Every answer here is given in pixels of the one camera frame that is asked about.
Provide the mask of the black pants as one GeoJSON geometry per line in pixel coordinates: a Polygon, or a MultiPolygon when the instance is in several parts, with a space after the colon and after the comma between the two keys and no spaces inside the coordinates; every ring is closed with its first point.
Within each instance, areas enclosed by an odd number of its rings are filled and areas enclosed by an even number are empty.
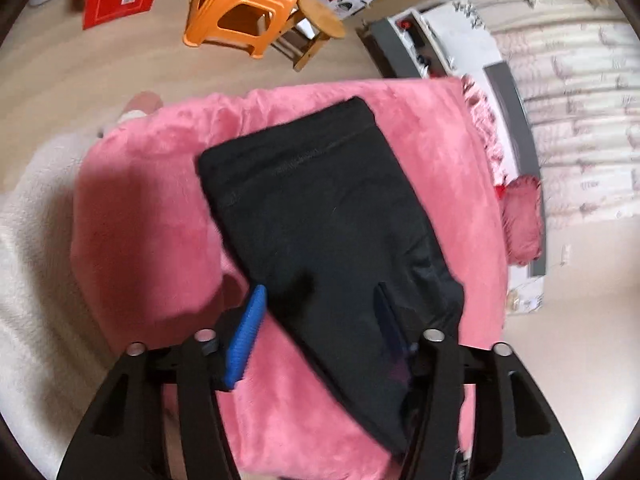
{"type": "Polygon", "coordinates": [[[407,383],[388,346],[456,338],[464,305],[430,219],[372,110],[352,98],[209,148],[212,215],[271,315],[347,413],[407,449],[407,383]]]}

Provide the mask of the pink plush blanket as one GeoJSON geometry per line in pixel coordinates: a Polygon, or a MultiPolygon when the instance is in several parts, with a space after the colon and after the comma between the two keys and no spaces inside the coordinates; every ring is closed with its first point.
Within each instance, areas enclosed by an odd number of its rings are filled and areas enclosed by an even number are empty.
{"type": "MultiPolygon", "coordinates": [[[[370,79],[214,93],[123,122],[89,151],[75,184],[70,260],[113,350],[136,340],[178,344],[246,294],[205,203],[198,155],[353,96],[375,114],[464,287],[461,341],[486,349],[500,338],[502,220],[462,82],[370,79]]],[[[219,402],[233,456],[249,474],[379,479],[390,463],[272,318],[243,379],[219,402]]]]}

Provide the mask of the dark red pillow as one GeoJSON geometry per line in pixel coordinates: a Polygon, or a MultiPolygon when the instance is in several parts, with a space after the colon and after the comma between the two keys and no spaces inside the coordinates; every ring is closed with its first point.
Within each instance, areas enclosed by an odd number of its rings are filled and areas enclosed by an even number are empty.
{"type": "Polygon", "coordinates": [[[500,206],[508,263],[527,266],[542,253],[544,222],[539,179],[523,174],[512,180],[503,188],[500,206]]]}

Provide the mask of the cream knit blanket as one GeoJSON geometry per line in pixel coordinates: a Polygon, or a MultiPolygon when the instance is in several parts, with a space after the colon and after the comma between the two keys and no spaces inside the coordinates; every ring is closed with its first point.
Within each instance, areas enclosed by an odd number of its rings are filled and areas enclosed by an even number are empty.
{"type": "Polygon", "coordinates": [[[1,199],[1,415],[47,479],[114,363],[70,265],[74,181],[95,143],[48,141],[1,199]]]}

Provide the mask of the grey bed headboard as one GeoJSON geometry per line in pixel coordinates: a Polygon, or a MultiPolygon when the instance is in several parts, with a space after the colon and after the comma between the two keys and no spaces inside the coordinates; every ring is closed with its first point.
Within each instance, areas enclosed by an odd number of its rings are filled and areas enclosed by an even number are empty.
{"type": "MultiPolygon", "coordinates": [[[[392,21],[383,18],[364,22],[358,34],[384,77],[420,77],[419,67],[402,43],[399,30],[392,21]]],[[[492,63],[483,67],[480,74],[486,79],[488,98],[495,101],[491,108],[502,125],[499,139],[506,154],[511,154],[516,172],[542,180],[532,129],[508,64],[492,63]]]]}

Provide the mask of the wooden stool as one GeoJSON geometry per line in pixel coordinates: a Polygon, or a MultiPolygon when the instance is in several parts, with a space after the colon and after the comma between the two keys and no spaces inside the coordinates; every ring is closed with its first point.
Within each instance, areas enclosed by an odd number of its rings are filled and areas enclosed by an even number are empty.
{"type": "Polygon", "coordinates": [[[293,70],[301,72],[319,51],[331,40],[346,37],[346,27],[340,18],[320,0],[297,0],[296,10],[286,20],[277,41],[283,41],[298,55],[293,60],[293,70]],[[296,27],[307,22],[314,31],[307,38],[296,27]]]}

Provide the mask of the orange plastic stool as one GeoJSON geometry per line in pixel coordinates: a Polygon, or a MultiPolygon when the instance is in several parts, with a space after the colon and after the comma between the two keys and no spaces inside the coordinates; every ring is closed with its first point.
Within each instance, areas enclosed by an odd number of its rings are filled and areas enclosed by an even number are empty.
{"type": "Polygon", "coordinates": [[[284,29],[297,0],[191,0],[183,43],[204,42],[244,49],[261,58],[284,29]]]}

